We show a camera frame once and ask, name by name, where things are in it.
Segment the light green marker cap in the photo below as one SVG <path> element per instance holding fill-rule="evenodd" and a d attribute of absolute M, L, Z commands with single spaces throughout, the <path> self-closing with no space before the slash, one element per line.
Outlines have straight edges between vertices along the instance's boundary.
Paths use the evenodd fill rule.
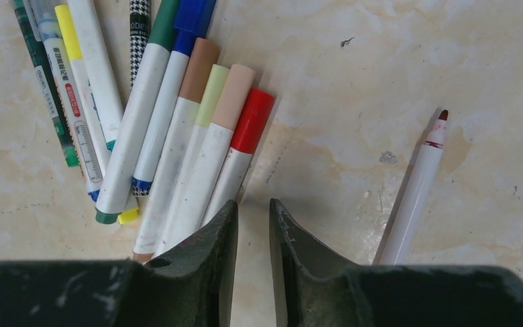
<path fill-rule="evenodd" d="M 208 84 L 204 91 L 204 97 L 200 104 L 200 110 L 197 112 L 195 124 L 208 127 L 215 111 L 215 106 L 221 96 L 225 81 L 229 76 L 229 69 L 220 65 L 213 65 L 209 74 Z"/>
<path fill-rule="evenodd" d="M 171 52 L 177 32 L 173 27 L 180 0 L 161 0 L 155 22 L 149 34 L 149 43 L 163 46 Z"/>

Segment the blue marker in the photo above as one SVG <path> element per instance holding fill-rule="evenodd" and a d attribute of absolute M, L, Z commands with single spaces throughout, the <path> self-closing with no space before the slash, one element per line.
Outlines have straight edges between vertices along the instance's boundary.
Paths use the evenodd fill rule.
<path fill-rule="evenodd" d="M 133 173 L 135 196 L 149 194 L 189 56 L 195 39 L 205 37 L 207 34 L 215 2 L 216 0 L 181 0 L 180 2 L 174 23 L 177 38 Z"/>

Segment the white pen barrel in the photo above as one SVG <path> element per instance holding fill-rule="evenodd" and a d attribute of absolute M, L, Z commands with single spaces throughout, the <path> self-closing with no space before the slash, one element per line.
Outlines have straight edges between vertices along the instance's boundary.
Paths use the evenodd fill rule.
<path fill-rule="evenodd" d="M 170 202 L 167 213 L 165 214 L 165 219 L 163 220 L 162 226 L 159 228 L 158 239 L 155 243 L 154 257 L 159 252 L 159 254 L 165 252 L 167 246 L 167 241 L 169 239 L 170 232 L 173 228 L 174 222 L 178 217 L 179 208 L 182 204 L 183 197 L 185 196 L 185 190 L 189 184 L 189 179 L 191 178 L 191 172 L 197 161 L 197 158 L 200 156 L 202 145 L 205 141 L 208 128 L 200 125 L 194 125 L 193 130 L 191 131 L 191 137 L 189 138 L 189 143 L 187 144 L 187 151 L 185 151 L 185 156 L 183 162 L 181 163 L 181 169 L 179 171 L 179 176 L 177 178 L 177 183 L 173 191 L 173 196 Z"/>
<path fill-rule="evenodd" d="M 59 25 L 55 21 L 39 22 L 42 34 L 60 35 Z M 82 114 L 82 104 L 79 100 L 79 91 L 75 83 L 73 71 L 71 70 L 69 57 L 63 39 L 58 37 L 44 38 L 43 41 L 49 57 L 51 70 L 59 88 L 61 103 L 67 117 L 67 125 L 76 143 L 76 151 L 79 156 L 81 170 L 85 177 L 87 193 L 95 201 L 103 183 L 103 176 L 93 149 L 91 135 L 87 127 L 85 115 Z"/>
<path fill-rule="evenodd" d="M 232 148 L 229 149 L 215 184 L 215 189 L 211 195 L 202 226 L 210 222 L 228 200 L 235 200 L 252 156 L 250 153 L 243 153 Z"/>
<path fill-rule="evenodd" d="M 379 264 L 405 264 L 432 182 L 438 172 L 442 149 L 422 145 Z"/>
<path fill-rule="evenodd" d="M 170 234 L 165 242 L 158 244 L 155 255 L 171 249 L 200 228 L 233 135 L 230 129 L 214 123 L 209 125 Z"/>
<path fill-rule="evenodd" d="M 163 220 L 167 214 L 180 174 L 182 162 L 189 148 L 193 130 L 193 122 L 200 109 L 200 104 L 188 99 L 178 98 L 168 131 L 163 153 L 155 173 L 155 186 L 151 189 L 149 199 L 145 204 L 141 226 L 133 247 L 134 254 L 152 254 L 155 241 L 159 236 Z"/>
<path fill-rule="evenodd" d="M 185 54 L 171 53 L 133 172 L 133 193 L 136 196 L 145 196 L 150 192 L 188 61 L 189 57 Z"/>
<path fill-rule="evenodd" d="M 106 142 L 112 149 L 123 118 L 123 104 L 101 33 L 97 11 L 93 0 L 68 0 L 68 4 L 99 108 L 99 120 Z"/>
<path fill-rule="evenodd" d="M 79 97 L 81 99 L 81 104 L 83 105 L 83 113 L 87 119 L 87 126 L 89 127 L 89 133 L 91 134 L 91 142 L 93 143 L 93 148 L 95 148 L 95 154 L 99 161 L 101 174 L 105 176 L 105 169 L 109 163 L 111 152 L 107 149 L 101 124 L 97 117 L 97 109 L 95 107 L 93 94 L 91 93 L 92 90 L 89 84 L 85 62 L 81 59 L 71 60 L 71 68 L 73 69 L 75 83 L 79 90 Z"/>
<path fill-rule="evenodd" d="M 119 127 L 119 144 L 113 150 L 96 208 L 102 213 L 121 213 L 131 189 L 131 176 L 149 124 L 169 52 L 149 43 L 131 90 Z"/>

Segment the marker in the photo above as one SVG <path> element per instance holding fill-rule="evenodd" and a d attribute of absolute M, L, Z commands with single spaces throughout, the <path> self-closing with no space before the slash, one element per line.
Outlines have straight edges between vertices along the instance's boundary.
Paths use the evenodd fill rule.
<path fill-rule="evenodd" d="M 217 98 L 221 94 L 223 83 L 217 88 L 208 86 L 206 91 L 206 85 L 209 85 L 208 77 L 218 57 L 219 47 L 215 43 L 202 38 L 198 38 L 195 41 L 195 47 L 191 53 L 187 72 L 179 91 L 171 128 L 169 128 L 168 136 L 163 146 L 163 153 L 157 165 L 155 173 L 156 183 L 153 185 L 143 210 L 141 226 L 137 234 L 135 247 L 133 248 L 134 260 L 145 262 L 151 259 L 159 227 L 165 219 L 170 206 L 180 167 L 184 161 L 186 149 L 188 149 L 191 132 L 195 125 L 195 118 L 199 110 L 201 110 L 202 98 L 204 99 L 204 105 L 201 106 L 203 110 L 213 112 L 217 102 L 212 104 L 210 100 L 212 92 L 217 94 Z M 227 78 L 227 73 L 229 72 L 227 68 L 217 69 L 217 71 L 224 73 L 222 75 Z M 211 76 L 211 83 L 219 84 L 219 73 L 214 72 Z M 207 127 L 198 126 L 196 128 L 198 131 L 207 131 Z M 194 152 L 198 152 L 200 147 L 195 146 L 193 149 L 197 149 Z"/>
<path fill-rule="evenodd" d="M 123 119 L 123 104 L 109 62 L 105 40 L 93 0 L 68 0 L 75 22 L 75 32 L 83 52 L 85 67 L 95 95 L 101 128 L 111 151 Z"/>
<path fill-rule="evenodd" d="M 243 65 L 233 65 L 229 71 L 185 194 L 171 228 L 161 231 L 154 255 L 166 252 L 200 228 L 254 77 L 253 69 Z"/>
<path fill-rule="evenodd" d="M 179 0 L 162 0 L 159 6 L 95 205 L 95 219 L 100 223 L 114 223 L 125 208 L 133 170 L 173 47 L 178 6 Z"/>
<path fill-rule="evenodd" d="M 131 63 L 131 87 L 137 76 L 143 51 L 151 30 L 151 1 L 129 0 L 129 62 Z"/>
<path fill-rule="evenodd" d="M 95 154 L 101 168 L 101 175 L 105 175 L 105 169 L 109 162 L 111 152 L 107 149 L 103 131 L 101 130 L 101 123 L 99 122 L 99 116 L 97 116 L 97 106 L 95 105 L 95 98 L 89 84 L 89 77 L 85 68 L 85 63 L 81 55 L 81 49 L 75 33 L 73 20 L 69 12 L 68 5 L 58 5 L 55 7 L 55 13 L 57 14 L 57 20 L 59 21 L 59 27 L 61 28 L 61 34 L 63 35 L 63 41 L 67 48 L 67 56 L 73 69 L 73 75 L 75 76 L 75 83 L 81 99 L 83 107 L 83 113 L 87 119 L 87 127 L 91 135 L 91 142 L 95 149 Z M 123 214 L 119 216 L 120 222 L 122 221 L 133 221 L 137 219 L 138 205 L 137 200 L 130 196 L 127 199 L 126 209 Z"/>
<path fill-rule="evenodd" d="M 61 103 L 65 108 L 69 130 L 76 141 L 76 150 L 80 158 L 81 170 L 85 177 L 87 193 L 93 201 L 96 201 L 103 182 L 103 175 L 93 148 L 83 107 L 79 100 L 79 92 L 73 71 L 69 65 L 69 57 L 61 37 L 59 23 L 48 0 L 32 0 L 31 7 L 33 8 L 49 62 L 52 63 L 53 76 L 59 86 Z"/>
<path fill-rule="evenodd" d="M 29 19 L 31 7 L 24 3 L 23 0 L 11 0 L 11 4 L 15 10 L 17 22 L 19 23 L 21 34 L 25 39 L 25 45 L 29 51 L 29 56 L 31 56 L 31 61 L 33 62 L 33 67 L 35 69 L 35 74 L 37 75 L 37 80 L 39 81 L 39 86 L 41 87 L 41 92 L 43 93 L 43 97 L 47 103 L 49 116 L 53 121 L 53 126 L 57 132 L 57 138 L 59 139 L 59 143 L 63 149 L 65 162 L 67 162 L 67 166 L 69 167 L 77 167 L 79 166 L 79 159 L 77 158 L 77 152 L 75 152 L 75 146 L 73 145 L 73 140 L 69 134 L 67 119 L 65 118 L 65 113 L 63 113 L 63 107 L 61 106 L 61 100 L 59 99 L 59 93 L 57 92 L 57 86 L 53 79 L 53 73 L 51 72 L 49 61 L 47 60 L 47 54 L 45 53 L 45 48 L 41 43 L 41 37 L 39 36 L 36 24 L 31 24 L 33 21 Z"/>
<path fill-rule="evenodd" d="M 426 142 L 420 147 L 416 164 L 404 191 L 404 197 L 398 208 L 396 220 L 394 220 L 390 230 L 379 264 L 406 263 L 405 259 L 410 252 L 418 221 L 426 207 L 426 199 L 440 166 L 442 148 L 446 139 L 447 120 L 448 110 L 443 110 Z"/>
<path fill-rule="evenodd" d="M 205 37 L 215 0 L 181 0 L 175 20 L 178 30 L 168 68 L 151 114 L 141 153 L 133 173 L 133 194 L 146 196 L 151 188 L 165 136 L 171 122 L 189 55 L 197 37 Z"/>
<path fill-rule="evenodd" d="M 202 226 L 213 219 L 228 200 L 234 200 L 238 196 L 257 143 L 272 112 L 274 100 L 271 94 L 258 89 L 249 91 Z"/>

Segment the blue marker cap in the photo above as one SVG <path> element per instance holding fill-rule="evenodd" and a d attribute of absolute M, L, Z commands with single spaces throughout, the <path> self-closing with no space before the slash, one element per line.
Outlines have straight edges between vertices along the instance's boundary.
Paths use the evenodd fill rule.
<path fill-rule="evenodd" d="M 181 0 L 175 23 L 178 30 L 173 51 L 191 56 L 195 39 L 206 37 L 216 0 Z"/>

